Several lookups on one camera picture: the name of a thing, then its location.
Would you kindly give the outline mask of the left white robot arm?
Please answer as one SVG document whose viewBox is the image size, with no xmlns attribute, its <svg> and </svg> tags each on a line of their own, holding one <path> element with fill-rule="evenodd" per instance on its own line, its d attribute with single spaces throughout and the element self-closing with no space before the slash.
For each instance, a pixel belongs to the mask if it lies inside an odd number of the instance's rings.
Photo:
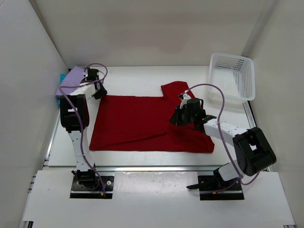
<svg viewBox="0 0 304 228">
<path fill-rule="evenodd" d="M 90 123 L 87 100 L 99 99 L 107 94 L 103 86 L 108 72 L 86 67 L 79 85 L 61 85 L 60 122 L 67 131 L 74 148 L 76 167 L 72 173 L 79 184 L 89 190 L 99 189 L 105 193 L 105 183 L 96 170 L 95 162 L 89 150 L 87 128 Z"/>
</svg>

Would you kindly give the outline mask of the teal t shirt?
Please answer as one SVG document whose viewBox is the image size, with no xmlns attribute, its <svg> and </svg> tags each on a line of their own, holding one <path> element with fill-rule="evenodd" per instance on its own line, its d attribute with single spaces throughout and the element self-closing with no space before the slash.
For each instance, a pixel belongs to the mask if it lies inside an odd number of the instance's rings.
<svg viewBox="0 0 304 228">
<path fill-rule="evenodd" d="M 66 76 L 67 76 L 67 74 L 63 74 L 63 73 L 60 74 L 60 84 L 62 84 L 62 82 L 64 81 Z M 60 93 L 59 90 L 57 90 L 55 96 L 56 96 L 56 100 L 57 100 L 57 105 L 60 106 L 60 99 L 59 98 L 61 96 L 61 93 Z"/>
</svg>

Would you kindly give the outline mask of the red t shirt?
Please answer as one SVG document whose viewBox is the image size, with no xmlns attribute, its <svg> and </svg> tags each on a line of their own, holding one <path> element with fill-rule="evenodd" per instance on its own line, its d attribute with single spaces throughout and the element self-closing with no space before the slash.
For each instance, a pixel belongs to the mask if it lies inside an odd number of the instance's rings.
<svg viewBox="0 0 304 228">
<path fill-rule="evenodd" d="M 212 139 L 169 122 L 188 84 L 161 86 L 161 97 L 106 95 L 100 100 L 89 149 L 92 151 L 213 153 Z"/>
</svg>

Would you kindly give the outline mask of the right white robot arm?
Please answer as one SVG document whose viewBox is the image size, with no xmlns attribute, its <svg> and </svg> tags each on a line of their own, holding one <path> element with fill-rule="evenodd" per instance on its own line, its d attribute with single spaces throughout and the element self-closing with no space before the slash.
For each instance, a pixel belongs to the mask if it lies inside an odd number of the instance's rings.
<svg viewBox="0 0 304 228">
<path fill-rule="evenodd" d="M 206 114 L 203 100 L 199 98 L 182 95 L 170 123 L 176 126 L 192 124 L 193 130 L 233 146 L 236 159 L 218 168 L 214 174 L 213 184 L 219 190 L 226 189 L 233 179 L 251 177 L 276 163 L 275 153 L 260 128 L 239 128 L 220 122 L 217 117 Z"/>
</svg>

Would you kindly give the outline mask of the lavender t shirt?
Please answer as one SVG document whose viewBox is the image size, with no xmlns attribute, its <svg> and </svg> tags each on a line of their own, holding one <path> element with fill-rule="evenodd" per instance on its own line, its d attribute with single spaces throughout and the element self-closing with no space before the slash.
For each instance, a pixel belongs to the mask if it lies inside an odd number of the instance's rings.
<svg viewBox="0 0 304 228">
<path fill-rule="evenodd" d="M 71 71 L 66 75 L 63 79 L 60 86 L 79 86 L 80 82 L 84 78 L 84 68 L 75 66 Z M 74 92 L 76 88 L 61 88 L 65 94 L 69 95 L 70 93 Z M 60 97 L 62 93 L 58 89 L 55 96 Z"/>
</svg>

